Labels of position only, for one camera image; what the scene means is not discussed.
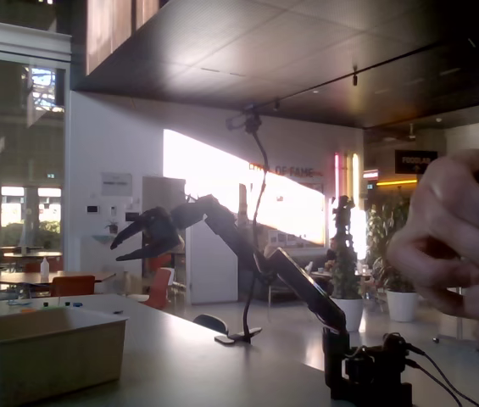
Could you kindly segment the person's hand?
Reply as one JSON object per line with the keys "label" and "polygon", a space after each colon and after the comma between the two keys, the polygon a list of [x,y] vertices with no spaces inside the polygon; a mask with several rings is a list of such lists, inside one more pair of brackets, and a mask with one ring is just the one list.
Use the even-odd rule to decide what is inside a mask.
{"label": "person's hand", "polygon": [[474,320],[479,347],[478,170],[479,149],[430,164],[387,257],[435,308]]}

